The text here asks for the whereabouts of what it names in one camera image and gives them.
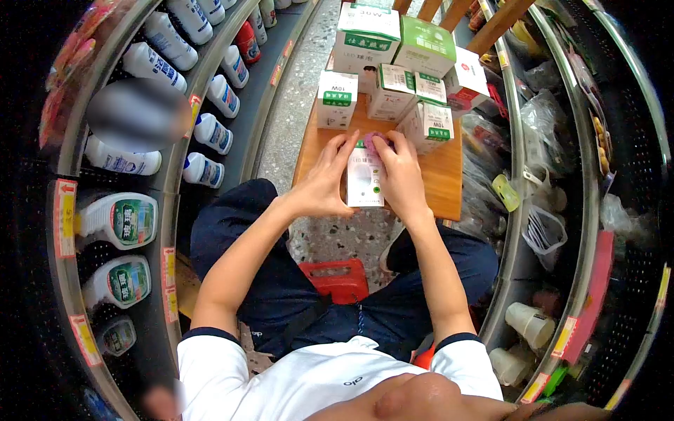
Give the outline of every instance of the red bottle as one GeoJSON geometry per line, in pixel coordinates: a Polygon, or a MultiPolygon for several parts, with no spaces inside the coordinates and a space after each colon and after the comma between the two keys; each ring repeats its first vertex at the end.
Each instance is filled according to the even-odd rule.
{"type": "Polygon", "coordinates": [[[255,32],[253,32],[253,27],[248,21],[243,22],[239,33],[234,37],[234,42],[239,47],[243,62],[247,65],[253,64],[262,57],[262,52],[260,52],[255,39],[255,32]]]}

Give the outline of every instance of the white box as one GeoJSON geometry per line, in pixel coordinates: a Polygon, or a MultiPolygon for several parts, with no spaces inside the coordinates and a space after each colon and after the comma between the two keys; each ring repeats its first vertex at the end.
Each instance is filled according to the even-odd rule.
{"type": "Polygon", "coordinates": [[[384,206],[379,176],[381,159],[358,140],[346,165],[346,205],[350,207],[384,206]]]}
{"type": "Polygon", "coordinates": [[[317,126],[347,130],[358,100],[358,75],[321,70],[316,94],[317,126]]]}
{"type": "Polygon", "coordinates": [[[342,3],[332,49],[335,71],[358,73],[358,91],[372,93],[377,66],[390,64],[400,44],[398,12],[342,3]]]}
{"type": "Polygon", "coordinates": [[[400,37],[392,64],[442,78],[456,62],[454,37],[438,25],[402,16],[400,37]]]}
{"type": "Polygon", "coordinates": [[[424,155],[454,139],[452,110],[448,106],[420,102],[396,127],[424,155]]]}
{"type": "Polygon", "coordinates": [[[444,77],[447,103],[457,119],[490,98],[487,76],[480,58],[472,51],[456,47],[456,64],[444,77]]]}
{"type": "Polygon", "coordinates": [[[414,98],[415,75],[404,67],[380,64],[367,100],[367,118],[398,121],[414,98]]]}

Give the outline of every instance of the shelf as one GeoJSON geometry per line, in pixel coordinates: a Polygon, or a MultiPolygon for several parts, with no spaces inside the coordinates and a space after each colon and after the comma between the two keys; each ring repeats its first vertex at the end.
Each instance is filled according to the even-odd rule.
{"type": "Polygon", "coordinates": [[[536,400],[549,376],[553,374],[563,356],[563,351],[572,335],[573,326],[580,316],[585,298],[588,294],[592,275],[592,263],[596,247],[596,237],[599,231],[599,172],[594,140],[594,129],[588,113],[588,105],[582,88],[566,57],[564,48],[560,45],[555,31],[545,17],[545,14],[536,6],[529,8],[529,14],[542,32],[553,58],[559,67],[561,78],[571,102],[571,108],[576,122],[576,131],[580,146],[582,163],[583,208],[582,234],[578,249],[578,262],[574,280],[569,292],[569,298],[563,315],[557,324],[557,331],[545,352],[539,367],[531,377],[529,384],[518,398],[518,403],[530,403],[536,400]]]}

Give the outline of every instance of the red plastic stool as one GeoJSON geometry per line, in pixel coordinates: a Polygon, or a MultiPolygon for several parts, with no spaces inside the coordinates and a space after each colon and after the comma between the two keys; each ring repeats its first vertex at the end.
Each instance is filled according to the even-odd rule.
{"type": "Polygon", "coordinates": [[[321,295],[332,295],[335,304],[354,304],[369,295],[365,268],[360,259],[300,263],[299,268],[321,295]],[[341,275],[315,276],[312,272],[326,269],[348,269],[341,275]]]}

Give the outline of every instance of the paper cup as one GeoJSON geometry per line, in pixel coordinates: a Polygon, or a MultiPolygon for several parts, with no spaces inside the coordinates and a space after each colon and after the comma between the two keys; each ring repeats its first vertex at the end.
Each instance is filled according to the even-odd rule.
{"type": "Polygon", "coordinates": [[[489,361],[496,372],[496,378],[503,386],[520,384],[529,371],[529,364],[510,354],[503,348],[495,348],[489,353],[489,361]]]}
{"type": "Polygon", "coordinates": [[[522,335],[533,350],[544,346],[555,333],[553,319],[521,302],[514,302],[508,307],[505,311],[505,322],[522,335]]]}

